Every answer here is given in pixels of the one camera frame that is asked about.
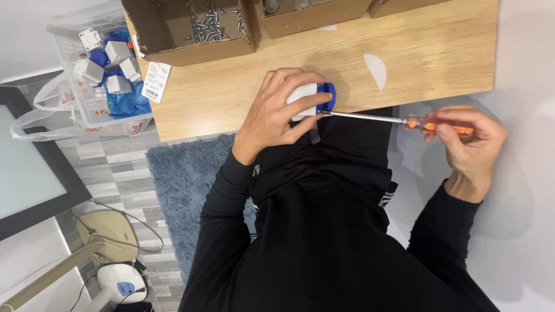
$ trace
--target hand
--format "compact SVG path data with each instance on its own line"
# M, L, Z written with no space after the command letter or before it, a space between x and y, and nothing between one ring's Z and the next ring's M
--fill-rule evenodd
M470 105L442 107L428 116L471 122L476 128L468 138L459 138L448 124L439 124L436 133L426 134L424 142L437 135L446 146L447 162L453 174L445 182L447 194L470 203L480 203L491 184L492 168L507 129Z
M332 95L317 93L302 97L289 105L285 104L285 100L302 85L325 81L324 76L313 71L305 72L300 68L280 68L268 72L245 122L235 135L235 143L231 148L235 159L243 165L250 165L264 148L293 144L312 129L323 114L305 117L295 127L289 126L289 120L303 110L329 102Z

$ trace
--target blue fluffy rug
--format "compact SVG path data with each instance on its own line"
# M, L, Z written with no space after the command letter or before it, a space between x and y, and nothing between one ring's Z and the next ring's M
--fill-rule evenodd
M187 282L199 235L199 215L216 172L224 164L234 135L214 140L157 147L147 152L156 194L175 249L179 268ZM254 230L254 208L245 206L245 222Z

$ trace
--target blue label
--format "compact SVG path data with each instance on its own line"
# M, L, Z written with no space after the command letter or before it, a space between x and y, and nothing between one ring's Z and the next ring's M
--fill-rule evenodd
M118 282L118 289L119 289L119 293L122 296L128 296L135 291L135 285L127 281L120 281Z

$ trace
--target cardboard box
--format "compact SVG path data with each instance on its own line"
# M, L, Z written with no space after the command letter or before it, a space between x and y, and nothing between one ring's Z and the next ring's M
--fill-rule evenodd
M309 0L311 6L295 10L295 0L280 0L279 10L268 14L261 5L262 22L270 38L362 17L371 0Z
M370 5L369 12L371 18L378 18L445 1L448 0L374 0Z
M230 37L222 41L196 43L190 11L202 21L208 14L204 0L122 0L122 5L135 30L144 59L172 66L186 66L218 59L242 56L256 52L250 18L245 0L209 0L224 9L219 15L224 32ZM244 36L238 28L237 14L229 11L241 9L246 23Z

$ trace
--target sleeve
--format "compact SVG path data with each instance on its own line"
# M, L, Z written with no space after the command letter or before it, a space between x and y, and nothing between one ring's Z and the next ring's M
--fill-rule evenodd
M199 239L178 311L224 309L231 275L250 244L243 210L249 197L253 165L230 152L206 196L200 213Z
M499 312L466 270L470 229L481 203L450 196L446 180L416 219L407 251L464 297L472 310Z

